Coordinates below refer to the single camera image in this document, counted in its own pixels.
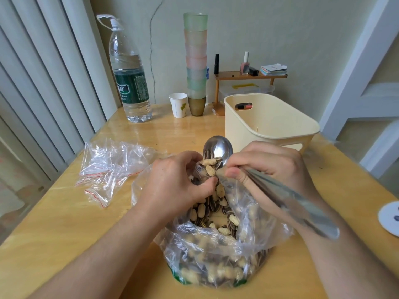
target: plastic bag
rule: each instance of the plastic bag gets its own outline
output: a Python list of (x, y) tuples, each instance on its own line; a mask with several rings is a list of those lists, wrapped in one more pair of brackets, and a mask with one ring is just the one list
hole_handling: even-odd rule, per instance
[[(227, 201), (239, 219), (236, 237), (222, 235), (216, 228), (194, 225), (191, 209), (170, 222), (154, 239), (164, 253), (175, 279), (182, 284), (236, 287), (264, 264), (269, 249), (286, 240), (293, 229), (259, 207), (249, 191), (235, 179), (217, 171)], [(151, 172), (146, 168), (132, 183), (132, 205)], [(200, 165), (194, 176), (207, 178)]]
[(85, 193), (89, 201), (105, 208), (129, 176), (140, 173), (160, 157), (166, 157), (166, 152), (109, 138), (85, 143), (80, 176), (75, 186), (88, 186)]

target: plastic water bottle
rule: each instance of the plastic water bottle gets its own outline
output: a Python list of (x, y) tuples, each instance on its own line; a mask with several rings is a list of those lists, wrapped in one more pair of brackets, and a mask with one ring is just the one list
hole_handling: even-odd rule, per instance
[[(111, 19), (112, 28), (101, 22), (100, 19), (103, 17)], [(109, 59), (127, 119), (133, 123), (150, 120), (152, 118), (150, 97), (136, 45), (114, 16), (97, 15), (97, 19), (112, 30)]]

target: stacked plastic cups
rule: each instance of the stacked plastic cups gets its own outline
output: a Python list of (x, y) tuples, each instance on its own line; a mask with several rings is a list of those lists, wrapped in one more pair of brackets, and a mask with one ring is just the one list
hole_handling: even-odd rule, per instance
[(184, 40), (186, 44), (188, 105), (191, 114), (200, 116), (206, 101), (206, 37), (208, 15), (185, 13)]

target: coaster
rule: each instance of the coaster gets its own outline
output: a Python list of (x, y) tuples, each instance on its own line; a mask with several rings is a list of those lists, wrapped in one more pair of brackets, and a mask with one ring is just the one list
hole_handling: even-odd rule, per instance
[(383, 206), (378, 212), (378, 220), (384, 229), (399, 237), (399, 201)]

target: brown cup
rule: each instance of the brown cup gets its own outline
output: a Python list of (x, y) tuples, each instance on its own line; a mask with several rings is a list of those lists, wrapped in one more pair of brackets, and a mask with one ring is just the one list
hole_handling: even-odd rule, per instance
[(192, 116), (201, 116), (205, 110), (206, 97), (199, 100), (193, 98), (188, 98), (188, 106), (190, 107), (190, 112)]

